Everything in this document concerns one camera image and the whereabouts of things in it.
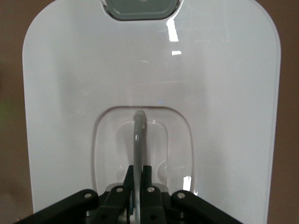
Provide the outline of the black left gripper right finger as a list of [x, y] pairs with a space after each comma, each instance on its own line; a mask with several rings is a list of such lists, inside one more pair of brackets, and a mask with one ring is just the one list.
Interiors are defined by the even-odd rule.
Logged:
[[152, 184], [152, 167], [143, 166], [141, 181], [141, 223], [165, 224], [161, 191]]

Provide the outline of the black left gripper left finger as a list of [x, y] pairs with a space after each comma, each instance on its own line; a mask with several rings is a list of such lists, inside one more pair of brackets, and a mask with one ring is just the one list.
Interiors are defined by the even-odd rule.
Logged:
[[109, 187], [96, 210], [95, 224], [129, 224], [134, 210], [134, 166], [128, 167], [124, 182]]

